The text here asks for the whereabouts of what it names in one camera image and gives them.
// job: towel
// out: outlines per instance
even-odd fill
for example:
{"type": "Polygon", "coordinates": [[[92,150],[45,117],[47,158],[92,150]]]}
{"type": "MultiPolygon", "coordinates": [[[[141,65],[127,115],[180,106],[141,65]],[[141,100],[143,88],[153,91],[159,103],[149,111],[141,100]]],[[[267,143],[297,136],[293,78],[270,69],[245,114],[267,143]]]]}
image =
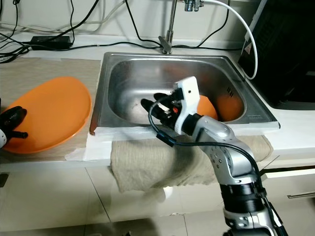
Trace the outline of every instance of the towel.
{"type": "MultiPolygon", "coordinates": [[[[264,136],[237,138],[252,149],[257,162],[273,151],[264,136]]],[[[176,139],[191,142],[187,136],[176,139]]],[[[208,156],[199,147],[170,147],[156,138],[113,142],[111,168],[121,192],[217,181],[208,156]]]]}

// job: tile floor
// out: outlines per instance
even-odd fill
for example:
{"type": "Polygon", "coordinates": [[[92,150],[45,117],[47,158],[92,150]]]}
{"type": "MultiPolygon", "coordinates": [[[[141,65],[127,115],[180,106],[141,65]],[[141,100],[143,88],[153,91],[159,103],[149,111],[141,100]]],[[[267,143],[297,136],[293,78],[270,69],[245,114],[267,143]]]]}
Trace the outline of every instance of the tile floor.
{"type": "MultiPolygon", "coordinates": [[[[274,203],[290,236],[313,236],[315,199],[274,203]]],[[[0,232],[0,236],[221,236],[222,210],[74,227],[0,232]]]]}

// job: white countertop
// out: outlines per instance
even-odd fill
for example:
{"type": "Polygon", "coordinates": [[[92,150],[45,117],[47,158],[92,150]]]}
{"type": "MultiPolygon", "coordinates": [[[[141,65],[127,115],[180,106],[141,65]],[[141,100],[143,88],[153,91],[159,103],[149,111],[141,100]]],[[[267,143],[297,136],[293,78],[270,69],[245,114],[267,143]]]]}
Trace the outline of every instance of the white countertop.
{"type": "MultiPolygon", "coordinates": [[[[95,47],[77,49],[66,52],[50,52],[50,51],[30,51],[24,55],[26,58],[46,58],[51,60],[58,60],[61,58],[67,59],[96,59],[102,60],[103,55],[106,52],[124,52],[124,53],[157,53],[159,50],[149,50],[133,46],[111,46],[111,47],[95,47]]],[[[174,49],[173,55],[221,55],[228,56],[234,65],[237,66],[238,52],[226,52],[218,50],[192,50],[192,49],[174,49]]],[[[290,111],[290,110],[278,110],[271,108],[263,99],[267,108],[276,117],[281,124],[281,129],[266,133],[273,148],[277,153],[288,152],[307,152],[315,150],[315,125],[314,117],[315,111],[290,111]]]]}

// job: white cable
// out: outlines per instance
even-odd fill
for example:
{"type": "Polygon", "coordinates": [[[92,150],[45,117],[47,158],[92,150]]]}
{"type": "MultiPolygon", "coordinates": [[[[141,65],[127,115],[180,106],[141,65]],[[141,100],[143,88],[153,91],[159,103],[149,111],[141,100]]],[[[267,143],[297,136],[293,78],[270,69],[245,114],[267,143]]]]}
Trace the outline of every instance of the white cable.
{"type": "Polygon", "coordinates": [[[205,0],[204,2],[208,2],[208,3],[215,3],[217,5],[221,5],[221,6],[224,6],[226,7],[227,9],[229,9],[231,12],[233,12],[237,18],[242,22],[242,24],[244,25],[244,27],[246,28],[248,34],[250,35],[250,38],[251,38],[251,41],[252,41],[252,48],[254,50],[254,57],[255,57],[255,69],[254,69],[254,74],[249,77],[245,71],[243,70],[245,76],[252,80],[253,78],[255,78],[256,74],[257,74],[257,69],[258,69],[258,53],[257,53],[257,48],[256,48],[256,43],[255,43],[255,40],[254,40],[254,37],[252,35],[252,32],[250,30],[250,28],[248,27],[248,25],[246,24],[246,22],[244,21],[244,19],[240,16],[240,14],[238,14],[232,7],[230,7],[229,5],[223,3],[223,2],[220,2],[220,1],[217,1],[217,0],[205,0]]]}
{"type": "MultiPolygon", "coordinates": [[[[106,18],[102,19],[101,21],[86,21],[83,24],[103,24],[106,21],[108,21],[108,19],[115,13],[115,11],[118,10],[119,7],[121,7],[123,4],[125,3],[125,0],[121,1],[119,4],[117,4],[106,16],[106,18]]],[[[80,22],[74,22],[72,23],[73,26],[79,24],[80,22]]],[[[0,21],[0,24],[4,24],[4,25],[10,25],[10,26],[15,26],[15,24],[9,23],[9,22],[4,22],[4,21],[0,21]]],[[[45,26],[38,26],[38,25],[30,25],[30,26],[24,26],[21,24],[18,24],[17,26],[22,27],[22,29],[17,30],[17,32],[20,31],[25,31],[25,30],[32,30],[32,31],[40,31],[40,32],[57,32],[57,31],[61,31],[64,28],[70,27],[70,24],[67,25],[63,25],[61,27],[55,28],[55,29],[51,29],[45,26]]]]}

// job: cabinet handle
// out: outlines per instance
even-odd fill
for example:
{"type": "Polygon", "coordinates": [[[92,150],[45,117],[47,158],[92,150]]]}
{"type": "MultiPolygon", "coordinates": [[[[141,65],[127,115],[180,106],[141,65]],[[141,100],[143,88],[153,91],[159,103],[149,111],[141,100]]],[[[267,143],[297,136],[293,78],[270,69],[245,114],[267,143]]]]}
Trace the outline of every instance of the cabinet handle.
{"type": "Polygon", "coordinates": [[[287,198],[294,199],[294,198],[313,197],[313,196],[315,196],[315,191],[314,192],[308,192],[308,193],[299,193],[299,194],[287,195],[287,198]]]}

